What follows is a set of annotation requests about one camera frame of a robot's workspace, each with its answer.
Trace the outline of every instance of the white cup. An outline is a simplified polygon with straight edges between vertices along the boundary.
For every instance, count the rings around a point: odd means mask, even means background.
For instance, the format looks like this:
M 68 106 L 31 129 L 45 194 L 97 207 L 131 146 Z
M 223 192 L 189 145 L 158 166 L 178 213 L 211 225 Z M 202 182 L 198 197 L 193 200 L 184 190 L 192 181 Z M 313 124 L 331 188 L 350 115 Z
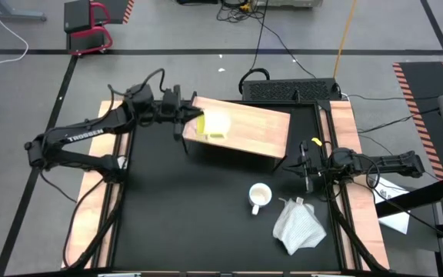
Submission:
M 263 183 L 252 185 L 249 189 L 249 202 L 252 205 L 252 214 L 257 215 L 259 208 L 266 206 L 272 197 L 271 189 Z

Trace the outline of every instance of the red stool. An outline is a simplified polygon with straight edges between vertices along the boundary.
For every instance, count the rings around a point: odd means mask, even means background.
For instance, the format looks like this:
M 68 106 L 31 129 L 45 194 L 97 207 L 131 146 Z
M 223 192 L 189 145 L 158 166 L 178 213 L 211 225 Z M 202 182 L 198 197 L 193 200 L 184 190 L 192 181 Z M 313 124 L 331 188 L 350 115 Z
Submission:
M 101 8 L 107 18 L 95 22 L 93 8 Z M 112 46 L 112 38 L 104 25 L 111 17 L 104 4 L 78 0 L 65 3 L 65 32 L 68 34 L 67 49 L 71 55 L 104 52 Z

